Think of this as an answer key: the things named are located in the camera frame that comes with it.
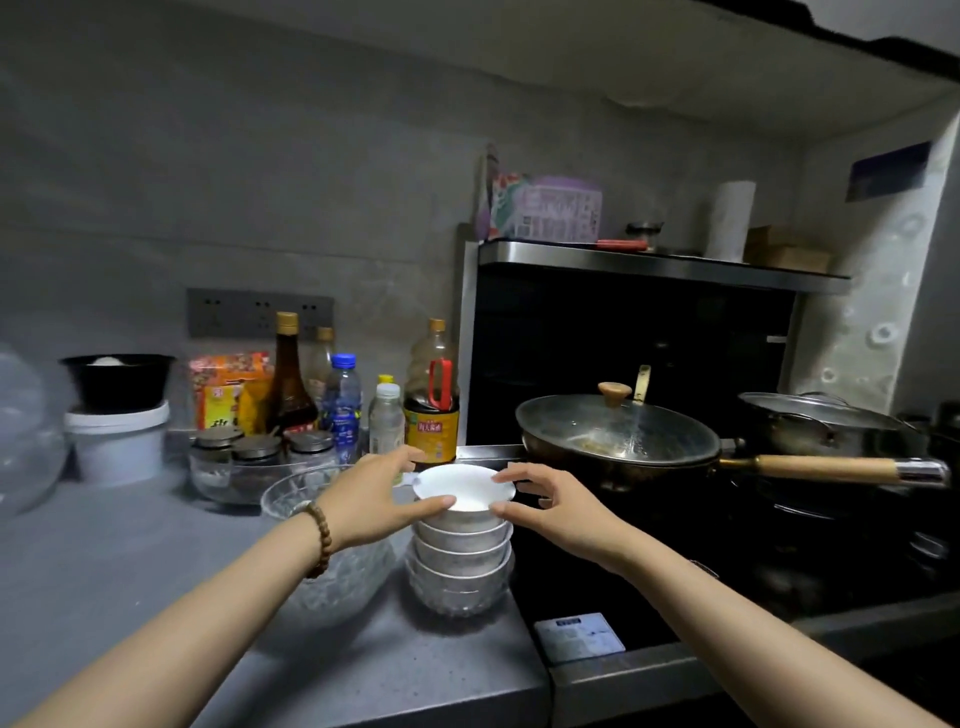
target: hand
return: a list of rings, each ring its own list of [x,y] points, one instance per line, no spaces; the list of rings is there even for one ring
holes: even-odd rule
[[[436,496],[408,505],[394,503],[397,473],[409,473],[423,451],[401,445],[384,455],[364,455],[317,498],[330,527],[333,551],[372,544],[414,521],[435,516],[453,505],[454,496]]]
[[[540,496],[543,509],[514,502],[494,503],[491,510],[497,516],[537,531],[564,551],[615,570],[633,528],[573,475],[537,463],[511,463],[493,480],[529,480],[518,482],[516,488]]]

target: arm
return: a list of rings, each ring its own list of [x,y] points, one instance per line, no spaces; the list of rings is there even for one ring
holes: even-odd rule
[[[368,455],[318,499],[334,551],[378,541],[449,508],[453,497],[394,505],[392,481],[422,453]],[[86,667],[13,728],[188,726],[280,605],[316,565],[307,514],[279,524],[240,558]]]
[[[544,510],[496,503],[503,518],[633,584],[761,728],[944,728],[858,667],[611,513],[570,473],[513,464]]]

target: paper towel roll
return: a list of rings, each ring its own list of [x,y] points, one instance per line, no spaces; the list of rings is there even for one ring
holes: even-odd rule
[[[704,257],[743,262],[743,246],[750,228],[756,182],[724,182],[713,194],[710,231]]]

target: stainless steel pot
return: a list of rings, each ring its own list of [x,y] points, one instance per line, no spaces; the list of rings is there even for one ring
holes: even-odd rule
[[[841,457],[923,457],[923,434],[898,420],[821,393],[745,392],[747,448],[756,453]]]
[[[561,395],[516,409],[531,458],[569,470],[602,490],[629,491],[651,480],[689,479],[714,468],[749,469],[772,477],[875,485],[945,487],[947,467],[935,460],[764,455],[720,458],[720,438],[693,418],[649,404],[625,404],[625,384],[603,382],[603,397]]]

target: stack of bowls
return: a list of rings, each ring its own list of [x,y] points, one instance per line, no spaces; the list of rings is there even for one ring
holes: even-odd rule
[[[414,481],[417,498],[457,497],[449,510],[414,524],[407,553],[410,586],[435,612],[470,617],[490,609],[507,592],[514,527],[490,506],[510,500],[516,489],[513,483],[494,483],[495,474],[475,465],[441,465]]]

